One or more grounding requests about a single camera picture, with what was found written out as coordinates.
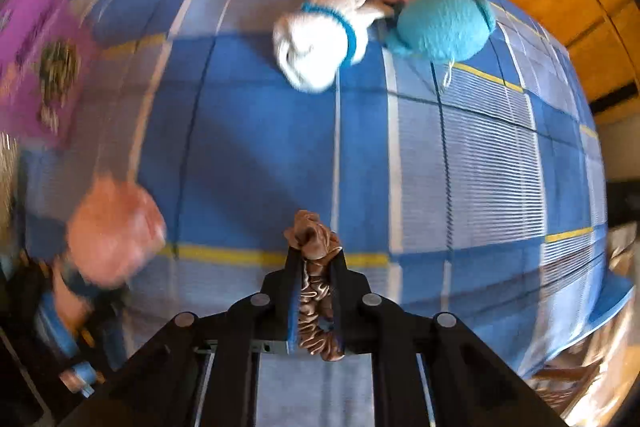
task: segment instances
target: white stuffed animal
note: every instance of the white stuffed animal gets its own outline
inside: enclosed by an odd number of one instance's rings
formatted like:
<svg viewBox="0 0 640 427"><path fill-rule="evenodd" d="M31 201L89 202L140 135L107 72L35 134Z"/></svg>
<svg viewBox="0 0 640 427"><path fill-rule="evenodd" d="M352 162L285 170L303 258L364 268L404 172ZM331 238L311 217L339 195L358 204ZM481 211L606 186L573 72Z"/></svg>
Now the white stuffed animal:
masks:
<svg viewBox="0 0 640 427"><path fill-rule="evenodd" d="M278 19L273 28L274 52L293 87L324 91L344 62L362 60L369 42L367 28L393 13L387 6L365 1L310 0L301 11Z"/></svg>

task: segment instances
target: blue tablecloth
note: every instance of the blue tablecloth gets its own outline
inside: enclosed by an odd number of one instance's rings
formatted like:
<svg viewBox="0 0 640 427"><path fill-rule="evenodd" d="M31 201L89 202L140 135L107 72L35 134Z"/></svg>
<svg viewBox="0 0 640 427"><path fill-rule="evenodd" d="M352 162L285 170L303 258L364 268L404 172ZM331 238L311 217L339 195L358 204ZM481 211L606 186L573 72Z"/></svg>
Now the blue tablecloth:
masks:
<svg viewBox="0 0 640 427"><path fill-rule="evenodd" d="M489 0L498 27L443 95L442 67L382 47L384 22L335 88L303 94L271 44L302 1L72 0L106 50L69 149L23 155L30 252L63 250L94 172L148 188L171 245L132 282L135 344L256 291L307 208L374 290L457 313L530 373L580 334L606 270L600 146L567 51Z"/></svg>

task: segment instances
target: purple box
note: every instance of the purple box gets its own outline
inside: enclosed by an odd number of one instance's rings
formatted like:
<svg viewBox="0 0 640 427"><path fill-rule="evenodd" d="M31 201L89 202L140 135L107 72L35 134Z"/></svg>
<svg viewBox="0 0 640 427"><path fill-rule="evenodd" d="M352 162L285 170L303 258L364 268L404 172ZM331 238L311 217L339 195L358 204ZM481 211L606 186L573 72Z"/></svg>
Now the purple box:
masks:
<svg viewBox="0 0 640 427"><path fill-rule="evenodd" d="M0 9L0 131L63 146L96 54L67 0L9 0Z"/></svg>

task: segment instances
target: blue stuffed animal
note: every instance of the blue stuffed animal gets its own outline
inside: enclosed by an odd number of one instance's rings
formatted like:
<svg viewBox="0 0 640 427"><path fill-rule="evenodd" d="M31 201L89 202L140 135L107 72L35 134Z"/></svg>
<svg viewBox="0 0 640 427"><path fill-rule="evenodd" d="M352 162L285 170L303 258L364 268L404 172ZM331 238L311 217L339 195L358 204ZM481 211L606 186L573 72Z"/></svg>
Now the blue stuffed animal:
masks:
<svg viewBox="0 0 640 427"><path fill-rule="evenodd" d="M388 33L386 46L398 55L419 54L451 65L478 53L494 30L487 0L410 0Z"/></svg>

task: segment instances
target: yellow stripe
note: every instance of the yellow stripe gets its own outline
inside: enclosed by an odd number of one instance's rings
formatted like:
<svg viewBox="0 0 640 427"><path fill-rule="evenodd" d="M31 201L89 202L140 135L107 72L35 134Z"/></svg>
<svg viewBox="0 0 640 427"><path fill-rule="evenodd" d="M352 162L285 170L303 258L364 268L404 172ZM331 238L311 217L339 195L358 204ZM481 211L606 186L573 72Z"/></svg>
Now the yellow stripe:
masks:
<svg viewBox="0 0 640 427"><path fill-rule="evenodd" d="M132 54L137 49L143 46L152 46L154 44L162 44L166 40L166 36L164 33L155 33L153 35L148 35L146 37L142 37L139 41L127 41L122 44L118 44L116 46L112 46L111 48L107 48L102 52L103 57L111 57L113 55L119 54Z"/></svg>
<svg viewBox="0 0 640 427"><path fill-rule="evenodd" d="M484 73L484 71L476 70L476 68L472 68L471 66L467 66L466 64L460 64L459 62L456 62L453 65L453 67L456 68L457 70L466 71L467 73L480 76L485 80L490 80L491 82L495 82L496 84L500 84L501 86L506 86L509 89L513 89L514 91L524 92L524 90L520 86L517 86L516 84L511 84L510 82L507 82L501 78L498 78L497 76L493 76L492 74L489 74L489 73Z"/></svg>
<svg viewBox="0 0 640 427"><path fill-rule="evenodd" d="M591 136L592 138L595 138L596 140L598 139L598 133L596 133L593 129L589 129L586 125L581 125L580 126L580 130L587 134L588 136Z"/></svg>
<svg viewBox="0 0 640 427"><path fill-rule="evenodd" d="M227 266L264 266L282 268L287 259L284 252L241 250L235 248L210 248L198 245L178 245L180 259L201 263L224 264ZM164 247L158 255L172 257L171 246ZM385 253L348 253L349 268L380 268L389 264Z"/></svg>
<svg viewBox="0 0 640 427"><path fill-rule="evenodd" d="M453 65L453 67L456 68L457 70L462 70L462 71L466 71L467 73L475 74L477 76L484 78L485 80L490 80L492 82L495 82L496 84L500 84L501 86L504 85L504 82L502 81L501 78L498 78L497 76L493 76L492 74L489 74L489 73L484 73L484 71L476 70L476 68L472 68L471 66L467 66L466 64L460 64L456 62Z"/></svg>
<svg viewBox="0 0 640 427"><path fill-rule="evenodd" d="M123 42L117 46L107 48L102 52L103 57L113 57L113 55L127 54L130 55L136 51L136 41Z"/></svg>
<svg viewBox="0 0 640 427"><path fill-rule="evenodd" d="M495 2L491 3L492 6L496 7L498 10L500 10L501 12L505 12L507 14L507 17L511 17L513 20L519 22L520 24L526 26L527 28L529 28L531 31L533 31L537 36L539 36L541 39L544 39L545 37L543 37L542 35L540 35L540 32L535 29L532 28L530 25L528 25L526 22L521 21L520 19L518 19L513 13L507 12L507 10L505 10L502 6L498 6Z"/></svg>
<svg viewBox="0 0 640 427"><path fill-rule="evenodd" d="M507 82L506 80L504 81L504 85L507 86L509 89L513 89L514 91L524 92L524 89L522 89L520 86L517 86L516 84L511 84L510 82Z"/></svg>
<svg viewBox="0 0 640 427"><path fill-rule="evenodd" d="M569 232L552 233L545 237L545 243L552 243L554 241L562 241L563 239L570 239L572 237L578 237L585 233L593 232L593 227L587 227L585 229L570 230Z"/></svg>
<svg viewBox="0 0 640 427"><path fill-rule="evenodd" d="M153 44L162 44L166 40L164 33L155 33L153 35L147 35L146 37L142 37L138 41L138 47L142 46L152 46Z"/></svg>

